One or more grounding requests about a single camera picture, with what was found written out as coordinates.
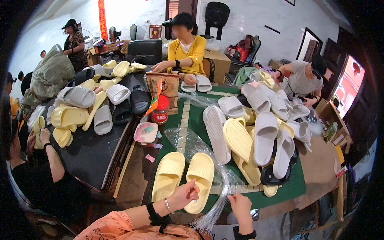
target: plastic bag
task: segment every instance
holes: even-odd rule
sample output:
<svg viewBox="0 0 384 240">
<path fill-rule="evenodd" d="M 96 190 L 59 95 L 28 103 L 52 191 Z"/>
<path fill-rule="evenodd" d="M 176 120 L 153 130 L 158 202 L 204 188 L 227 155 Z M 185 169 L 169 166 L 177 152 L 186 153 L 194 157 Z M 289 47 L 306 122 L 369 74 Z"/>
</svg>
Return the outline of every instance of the plastic bag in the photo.
<svg viewBox="0 0 384 240">
<path fill-rule="evenodd" d="M 193 93 L 178 93 L 178 99 L 186 98 L 188 99 L 192 105 L 199 108 L 206 108 L 211 105 L 218 106 L 218 99 L 215 98 L 206 98 L 203 96 L 199 96 L 196 92 Z"/>
<path fill-rule="evenodd" d="M 36 119 L 41 115 L 43 115 L 44 111 L 45 111 L 45 106 L 39 105 L 36 107 L 36 109 L 33 111 L 31 116 L 29 117 L 28 122 L 26 123 L 28 126 L 28 132 L 31 132 L 32 126 L 35 123 Z"/>
<path fill-rule="evenodd" d="M 186 137 L 180 136 L 180 132 L 186 132 Z M 179 126 L 166 129 L 164 134 L 175 149 L 177 149 L 179 141 L 188 143 L 184 152 L 187 162 L 190 162 L 192 157 L 198 152 L 207 154 L 214 162 L 215 175 L 213 181 L 215 184 L 222 186 L 221 194 L 209 212 L 191 223 L 192 227 L 198 229 L 200 232 L 210 233 L 228 202 L 227 195 L 231 193 L 231 186 L 243 185 L 244 182 L 226 166 L 217 163 L 210 147 L 192 130 Z"/>
</svg>

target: gray shirt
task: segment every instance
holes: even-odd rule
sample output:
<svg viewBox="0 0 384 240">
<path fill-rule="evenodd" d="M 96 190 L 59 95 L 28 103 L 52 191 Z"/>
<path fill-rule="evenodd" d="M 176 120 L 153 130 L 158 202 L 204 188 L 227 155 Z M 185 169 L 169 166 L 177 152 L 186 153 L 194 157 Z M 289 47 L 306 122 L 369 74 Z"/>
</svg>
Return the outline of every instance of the gray shirt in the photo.
<svg viewBox="0 0 384 240">
<path fill-rule="evenodd" d="M 305 76 L 305 67 L 308 65 L 305 61 L 294 61 L 291 63 L 293 73 L 289 78 L 284 78 L 281 88 L 285 91 L 289 99 L 293 99 L 293 93 L 299 97 L 305 97 L 311 92 L 320 89 L 323 86 L 323 78 L 308 79 Z"/>
</svg>

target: red jar lid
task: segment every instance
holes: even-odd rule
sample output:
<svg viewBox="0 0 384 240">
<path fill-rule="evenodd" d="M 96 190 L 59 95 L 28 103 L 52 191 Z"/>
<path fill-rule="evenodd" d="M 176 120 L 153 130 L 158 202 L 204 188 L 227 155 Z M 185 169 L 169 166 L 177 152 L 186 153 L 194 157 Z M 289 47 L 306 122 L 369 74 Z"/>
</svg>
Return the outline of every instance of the red jar lid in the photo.
<svg viewBox="0 0 384 240">
<path fill-rule="evenodd" d="M 160 95 L 159 96 L 159 104 L 157 105 L 156 110 L 166 110 L 169 107 L 169 100 L 166 96 Z"/>
</svg>

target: plastic jar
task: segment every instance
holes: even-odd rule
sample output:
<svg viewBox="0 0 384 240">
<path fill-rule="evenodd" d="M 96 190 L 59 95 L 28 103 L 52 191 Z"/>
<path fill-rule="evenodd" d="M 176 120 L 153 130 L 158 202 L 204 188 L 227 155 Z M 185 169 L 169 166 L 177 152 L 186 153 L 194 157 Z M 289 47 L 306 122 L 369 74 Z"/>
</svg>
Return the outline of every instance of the plastic jar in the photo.
<svg viewBox="0 0 384 240">
<path fill-rule="evenodd" d="M 164 125 L 168 120 L 169 100 L 166 96 L 159 96 L 157 108 L 151 113 L 151 120 L 159 126 Z"/>
</svg>

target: yellow cardigan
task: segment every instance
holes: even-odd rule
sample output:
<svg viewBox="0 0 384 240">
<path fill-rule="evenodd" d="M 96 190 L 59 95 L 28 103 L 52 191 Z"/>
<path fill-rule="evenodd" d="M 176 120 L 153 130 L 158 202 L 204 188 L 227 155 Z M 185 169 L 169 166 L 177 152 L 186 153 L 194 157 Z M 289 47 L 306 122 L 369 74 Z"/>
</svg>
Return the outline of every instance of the yellow cardigan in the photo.
<svg viewBox="0 0 384 240">
<path fill-rule="evenodd" d="M 182 67 L 182 72 L 187 74 L 205 74 L 203 69 L 203 57 L 205 51 L 205 44 L 207 40 L 203 37 L 196 36 L 188 53 L 185 53 L 181 46 L 180 40 L 176 39 L 169 44 L 168 47 L 168 61 L 181 60 L 184 58 L 190 58 L 193 61 L 193 65 L 190 67 Z M 172 68 L 167 68 L 167 73 L 170 73 Z"/>
</svg>

